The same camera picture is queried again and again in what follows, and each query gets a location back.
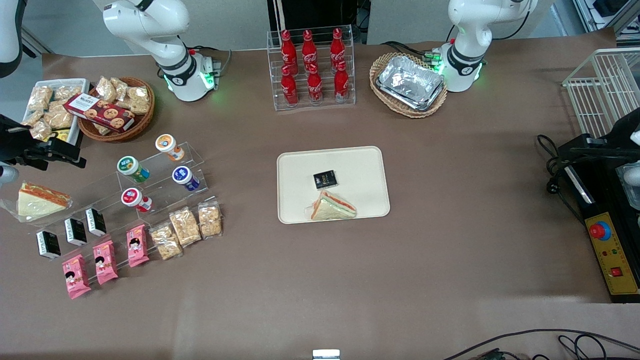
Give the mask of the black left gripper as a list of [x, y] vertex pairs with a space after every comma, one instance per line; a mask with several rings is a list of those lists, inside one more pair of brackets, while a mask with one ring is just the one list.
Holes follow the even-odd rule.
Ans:
[[640, 108], [621, 117], [610, 132], [601, 137], [587, 137], [585, 147], [572, 147], [570, 153], [581, 157], [610, 158], [637, 162], [640, 159], [640, 147], [632, 137], [639, 131]]

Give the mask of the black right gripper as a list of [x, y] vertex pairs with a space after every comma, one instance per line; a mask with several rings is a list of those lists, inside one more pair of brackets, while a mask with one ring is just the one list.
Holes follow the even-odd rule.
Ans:
[[50, 163], [60, 162], [84, 169], [87, 160], [80, 157], [80, 148], [57, 137], [46, 142], [50, 157], [45, 157], [43, 141], [31, 135], [31, 128], [0, 116], [0, 159], [11, 166], [47, 169]]

